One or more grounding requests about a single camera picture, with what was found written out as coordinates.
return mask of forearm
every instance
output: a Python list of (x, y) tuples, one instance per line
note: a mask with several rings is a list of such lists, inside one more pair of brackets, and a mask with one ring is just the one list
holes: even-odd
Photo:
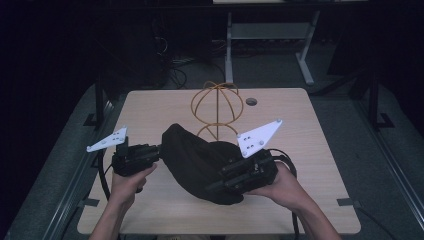
[(122, 205), (108, 204), (100, 217), (90, 240), (116, 240), (127, 208)]
[(294, 209), (293, 211), (298, 215), (305, 229), (305, 233), (310, 239), (341, 239), (333, 225), (315, 202)]

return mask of table top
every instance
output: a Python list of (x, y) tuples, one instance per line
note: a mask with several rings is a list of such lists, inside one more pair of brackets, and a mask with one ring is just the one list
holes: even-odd
[[(130, 145), (161, 143), (162, 133), (173, 123), (179, 123), (197, 134), (205, 125), (191, 111), (192, 98), (199, 90), (135, 91), (128, 94), (116, 130), (128, 127)], [(255, 106), (244, 105), (241, 117), (231, 124), (238, 133), (281, 118), (284, 124), (265, 148), (286, 152), (298, 171), (299, 182), (318, 203), (340, 233), (357, 233), (360, 223), (352, 206), (339, 206), (337, 199), (349, 198), (340, 173), (322, 132), (312, 104), (303, 89), (240, 89), (242, 100), (255, 98)], [(241, 103), (235, 94), (227, 94), (235, 115)], [(198, 117), (216, 119), (217, 94), (207, 95), (198, 108)], [(231, 120), (226, 99), (219, 96), (220, 122)], [(199, 135), (206, 141), (214, 139), (207, 131)], [(219, 129), (219, 140), (237, 143), (235, 133), (226, 127)], [(108, 166), (115, 149), (104, 157)], [(111, 171), (106, 175), (109, 186)], [(291, 213), (271, 200), (260, 196), (245, 196), (235, 205), (220, 206), (187, 193), (172, 177), (162, 160), (148, 176), (143, 192), (136, 195), (132, 208), (122, 224), (122, 233), (139, 234), (285, 234), (293, 233)], [(90, 234), (100, 218), (106, 199), (99, 177), (89, 195), (100, 200), (97, 207), (85, 206), (78, 231)]]

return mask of hand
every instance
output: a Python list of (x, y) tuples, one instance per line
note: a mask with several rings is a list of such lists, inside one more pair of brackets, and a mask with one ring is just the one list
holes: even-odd
[(137, 189), (141, 189), (146, 184), (146, 176), (152, 173), (156, 167), (157, 165), (154, 163), (152, 167), (129, 177), (122, 177), (113, 173), (109, 201), (90, 236), (90, 240), (117, 239), (125, 214), (134, 203)]
[(286, 165), (282, 162), (276, 162), (276, 165), (278, 173), (274, 183), (247, 194), (268, 197), (278, 205), (296, 213), (310, 239), (340, 240), (336, 229)]
[(276, 165), (278, 173), (273, 184), (252, 190), (246, 194), (268, 197), (291, 211), (298, 209), (300, 204), (313, 202), (287, 166), (282, 162), (276, 162)]
[(129, 177), (122, 177), (113, 173), (109, 202), (122, 205), (128, 210), (134, 203), (136, 191), (143, 188), (146, 184), (146, 176), (152, 173), (156, 167), (157, 165), (154, 163), (152, 167)]

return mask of black cable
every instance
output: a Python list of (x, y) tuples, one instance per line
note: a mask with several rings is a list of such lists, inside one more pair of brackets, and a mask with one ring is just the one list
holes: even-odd
[(297, 178), (296, 167), (294, 166), (292, 160), (290, 159), (289, 155), (287, 155), (287, 153), (285, 153), (285, 152), (283, 152), (283, 151), (281, 151), (279, 149), (274, 149), (274, 148), (271, 148), (271, 149), (268, 149), (268, 150), (270, 150), (270, 151), (277, 151), (277, 152), (281, 153), (281, 156), (283, 158), (280, 158), (281, 156), (277, 156), (277, 157), (274, 157), (274, 158), (277, 159), (277, 160), (281, 160), (283, 163), (285, 163), (289, 167), (289, 170), (293, 174), (293, 176), (295, 178)]
[[(177, 86), (177, 89), (187, 88), (186, 87), (187, 74), (184, 71), (182, 71), (180, 69), (176, 69), (176, 68), (171, 68), (170, 70), (173, 70), (173, 73), (174, 73), (174, 75), (170, 75), (170, 79)], [(182, 82), (180, 82), (177, 72), (179, 72), (183, 75), (184, 79), (183, 79)]]
[(194, 64), (194, 63), (201, 63), (201, 64), (211, 65), (213, 67), (216, 67), (222, 75), (222, 79), (223, 79), (222, 82), (225, 82), (225, 72), (224, 72), (224, 70), (222, 70), (222, 68), (218, 64), (215, 64), (215, 63), (212, 63), (212, 62), (209, 62), (209, 61), (205, 62), (205, 61), (202, 61), (202, 60), (199, 60), (199, 59), (192, 59), (190, 61), (174, 64), (174, 67), (172, 69), (176, 69), (176, 68), (183, 67), (183, 66), (189, 65), (189, 64)]
[(100, 178), (100, 183), (102, 184), (103, 192), (105, 193), (106, 199), (109, 201), (110, 191), (109, 191), (109, 186), (107, 185), (106, 175), (103, 168), (103, 156), (104, 156), (104, 150), (101, 149), (97, 153), (97, 168), (99, 171), (99, 178)]
[(212, 47), (212, 57), (222, 57), (226, 52), (227, 42), (225, 40), (219, 41), (220, 45), (217, 47)]
[(294, 229), (294, 240), (299, 239), (299, 223), (297, 222), (297, 215), (296, 213), (292, 212), (292, 222), (293, 222), (293, 229)]
[(361, 213), (371, 219), (375, 224), (377, 224), (381, 229), (383, 229), (383, 231), (385, 231), (391, 239), (397, 240), (396, 237), (385, 226), (383, 226), (383, 224), (381, 224), (375, 217), (365, 211), (362, 207), (355, 207), (355, 209), (358, 209)]
[(105, 174), (109, 171), (109, 169), (112, 167), (112, 164), (109, 165), (109, 167), (106, 168)]

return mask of human hand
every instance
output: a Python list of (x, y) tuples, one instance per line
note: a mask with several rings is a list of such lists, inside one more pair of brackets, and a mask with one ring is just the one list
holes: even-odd
[(276, 165), (278, 173), (273, 184), (254, 189), (246, 194), (268, 197), (291, 211), (314, 202), (284, 163), (276, 162)]
[(157, 165), (153, 163), (152, 167), (129, 177), (122, 177), (116, 173), (112, 176), (112, 190), (109, 203), (123, 206), (128, 210), (134, 203), (135, 193), (146, 184), (146, 176), (151, 174)]

